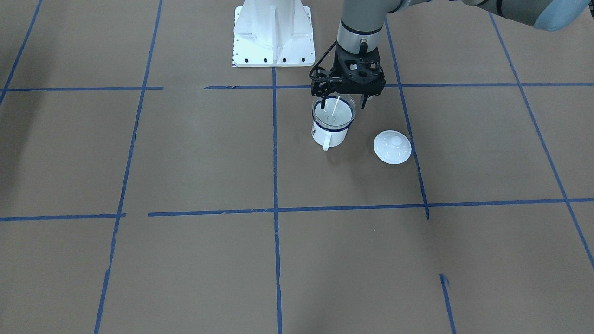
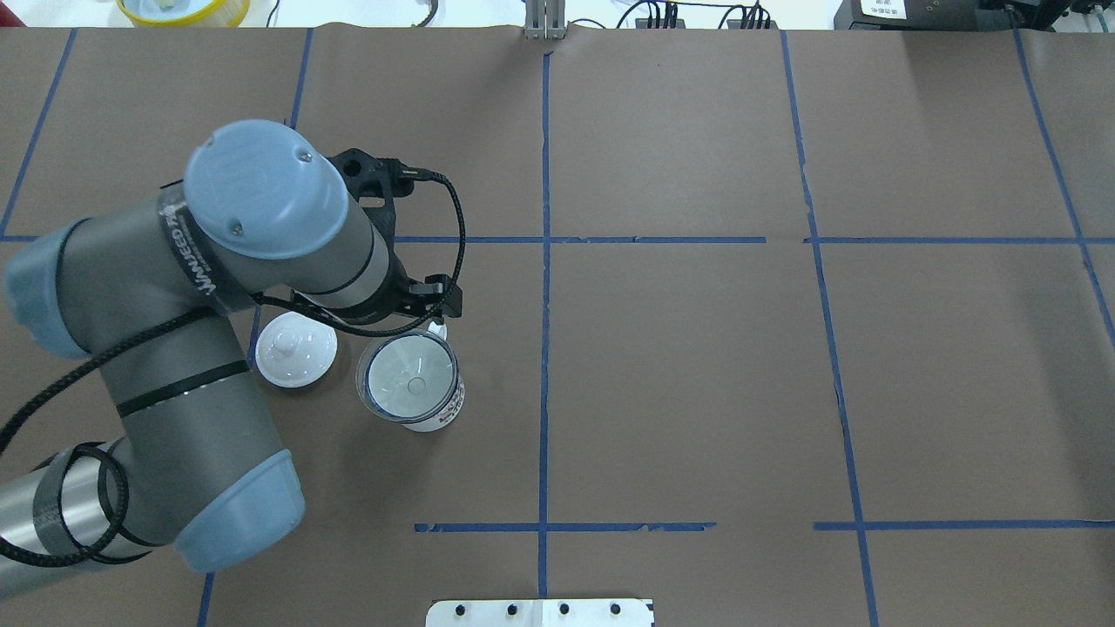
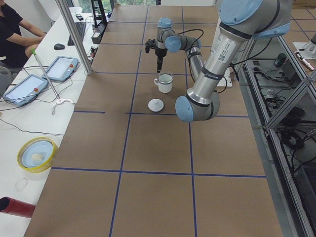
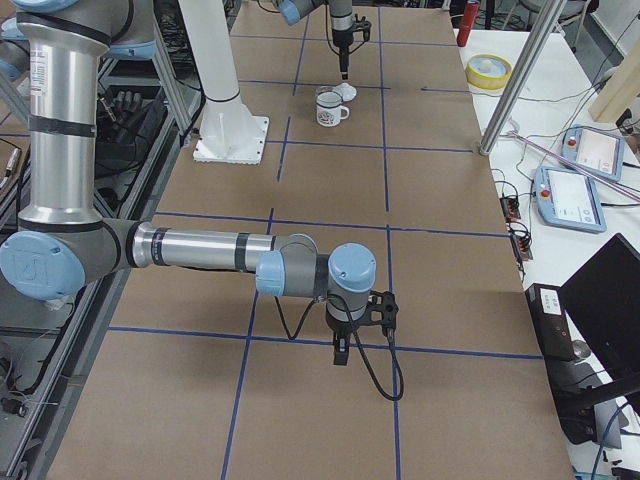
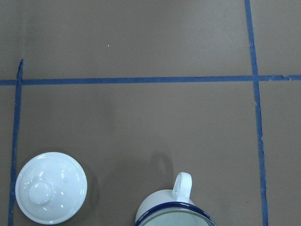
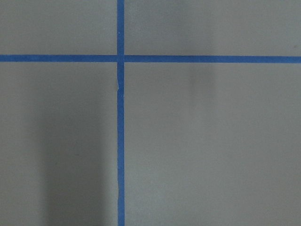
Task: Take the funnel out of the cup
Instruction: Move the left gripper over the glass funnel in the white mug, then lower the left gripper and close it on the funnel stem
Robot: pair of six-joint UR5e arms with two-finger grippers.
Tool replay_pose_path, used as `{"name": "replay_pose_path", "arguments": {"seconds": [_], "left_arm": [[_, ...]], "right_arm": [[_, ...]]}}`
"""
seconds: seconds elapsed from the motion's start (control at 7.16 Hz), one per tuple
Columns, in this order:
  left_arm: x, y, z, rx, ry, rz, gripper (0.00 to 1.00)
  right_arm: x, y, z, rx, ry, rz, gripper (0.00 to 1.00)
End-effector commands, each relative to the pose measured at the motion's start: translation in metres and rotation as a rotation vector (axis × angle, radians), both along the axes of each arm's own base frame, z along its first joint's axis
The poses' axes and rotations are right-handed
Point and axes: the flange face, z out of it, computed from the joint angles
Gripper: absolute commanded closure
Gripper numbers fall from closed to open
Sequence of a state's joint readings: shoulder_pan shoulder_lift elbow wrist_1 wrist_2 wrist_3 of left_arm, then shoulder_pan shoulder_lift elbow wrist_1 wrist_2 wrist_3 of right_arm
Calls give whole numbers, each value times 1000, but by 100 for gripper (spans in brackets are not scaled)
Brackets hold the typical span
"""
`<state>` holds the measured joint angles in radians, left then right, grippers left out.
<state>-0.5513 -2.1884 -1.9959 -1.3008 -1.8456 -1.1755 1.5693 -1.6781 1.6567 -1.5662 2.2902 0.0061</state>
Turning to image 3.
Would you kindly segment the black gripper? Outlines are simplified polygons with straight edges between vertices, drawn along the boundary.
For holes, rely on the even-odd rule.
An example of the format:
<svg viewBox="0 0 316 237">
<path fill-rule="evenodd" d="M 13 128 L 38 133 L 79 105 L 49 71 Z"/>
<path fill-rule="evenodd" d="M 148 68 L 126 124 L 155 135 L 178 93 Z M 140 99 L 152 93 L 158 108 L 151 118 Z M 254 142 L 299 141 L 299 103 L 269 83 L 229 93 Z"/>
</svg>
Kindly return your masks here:
<svg viewBox="0 0 316 237">
<path fill-rule="evenodd" d="M 163 64 L 163 57 L 167 55 L 167 49 L 156 48 L 155 54 L 157 58 L 157 73 L 161 72 L 161 65 Z"/>
</svg>

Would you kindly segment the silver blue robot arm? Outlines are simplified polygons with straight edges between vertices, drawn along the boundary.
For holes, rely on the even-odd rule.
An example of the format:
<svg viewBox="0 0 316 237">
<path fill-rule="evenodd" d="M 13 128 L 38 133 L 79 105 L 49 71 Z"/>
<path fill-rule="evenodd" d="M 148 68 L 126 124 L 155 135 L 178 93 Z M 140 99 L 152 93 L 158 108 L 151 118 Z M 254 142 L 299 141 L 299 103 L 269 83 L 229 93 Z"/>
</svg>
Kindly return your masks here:
<svg viewBox="0 0 316 237">
<path fill-rule="evenodd" d="M 193 67 L 195 83 L 184 96 L 177 98 L 177 117 L 184 122 L 213 118 L 219 111 L 216 87 L 223 78 L 240 46 L 250 39 L 268 39 L 286 34 L 290 29 L 292 1 L 290 0 L 224 0 L 219 8 L 219 35 L 203 62 L 197 39 L 177 34 L 169 18 L 158 21 L 155 49 L 157 71 L 162 68 L 167 52 L 185 51 Z"/>
</svg>

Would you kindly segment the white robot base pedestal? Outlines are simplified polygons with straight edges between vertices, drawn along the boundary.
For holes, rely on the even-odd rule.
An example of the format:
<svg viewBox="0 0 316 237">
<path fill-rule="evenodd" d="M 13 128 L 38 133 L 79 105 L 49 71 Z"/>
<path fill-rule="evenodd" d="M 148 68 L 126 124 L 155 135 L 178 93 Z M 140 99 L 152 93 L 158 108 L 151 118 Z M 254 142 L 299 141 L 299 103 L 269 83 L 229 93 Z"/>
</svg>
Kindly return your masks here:
<svg viewBox="0 0 316 237">
<path fill-rule="evenodd" d="M 225 87 L 225 86 L 226 87 L 232 87 L 233 86 L 232 79 L 231 79 L 231 70 L 230 70 L 230 68 L 226 69 L 223 78 L 217 84 L 217 87 Z"/>
</svg>

